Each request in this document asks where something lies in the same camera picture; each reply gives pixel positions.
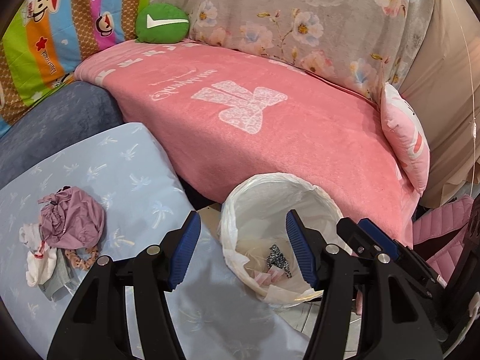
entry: trash bin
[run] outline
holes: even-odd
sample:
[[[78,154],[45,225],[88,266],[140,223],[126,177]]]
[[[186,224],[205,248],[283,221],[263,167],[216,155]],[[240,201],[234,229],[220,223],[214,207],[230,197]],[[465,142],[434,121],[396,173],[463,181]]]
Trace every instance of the trash bin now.
[[[286,214],[292,209],[306,227],[351,253],[337,235],[342,213],[335,202],[320,187],[294,175],[255,175],[238,185],[222,206],[219,234],[227,266],[258,298],[273,306],[294,306],[322,294],[303,280],[297,264],[285,227]],[[278,252],[279,261],[287,261],[280,278],[275,268],[282,265],[277,262]]]

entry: white check mark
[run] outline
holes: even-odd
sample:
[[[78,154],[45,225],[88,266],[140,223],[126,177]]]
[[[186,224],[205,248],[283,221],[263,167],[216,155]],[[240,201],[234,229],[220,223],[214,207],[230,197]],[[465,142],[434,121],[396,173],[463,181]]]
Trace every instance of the white check mark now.
[[[187,20],[187,19],[160,19],[160,20],[153,20],[150,15],[147,15],[147,28],[164,26],[165,24],[173,24],[173,23],[188,23],[188,20]]]

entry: tiled floor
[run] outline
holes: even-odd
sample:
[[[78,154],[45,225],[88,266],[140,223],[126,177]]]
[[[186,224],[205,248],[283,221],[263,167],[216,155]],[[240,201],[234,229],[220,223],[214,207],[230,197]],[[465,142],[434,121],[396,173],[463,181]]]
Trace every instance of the tiled floor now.
[[[220,207],[217,205],[214,206],[214,208],[207,207],[199,211],[203,223],[207,225],[214,237],[217,237],[217,228],[220,221],[219,209]],[[319,303],[308,302],[299,304],[295,307],[289,307],[288,309],[281,309],[277,311],[277,313],[293,328],[310,337],[311,333],[313,332],[319,311]],[[349,337],[346,342],[345,359],[352,357],[357,353],[361,322],[361,319],[356,314],[351,314]]]

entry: pink backpack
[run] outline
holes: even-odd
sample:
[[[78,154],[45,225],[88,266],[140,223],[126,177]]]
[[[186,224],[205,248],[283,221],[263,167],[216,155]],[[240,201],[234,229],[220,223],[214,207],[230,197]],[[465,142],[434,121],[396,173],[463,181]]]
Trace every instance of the pink backpack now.
[[[473,199],[465,195],[455,202],[428,212],[413,223],[414,245],[461,229],[448,244],[427,260],[427,263],[447,282],[462,254],[463,238],[467,231],[472,205]]]

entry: green round pillow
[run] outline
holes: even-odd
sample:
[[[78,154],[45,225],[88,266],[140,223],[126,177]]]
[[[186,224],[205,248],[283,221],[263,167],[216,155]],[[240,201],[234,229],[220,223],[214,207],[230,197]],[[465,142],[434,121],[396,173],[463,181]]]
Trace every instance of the green round pillow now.
[[[137,42],[178,43],[188,33],[188,15],[170,4],[150,4],[140,11],[135,24]]]

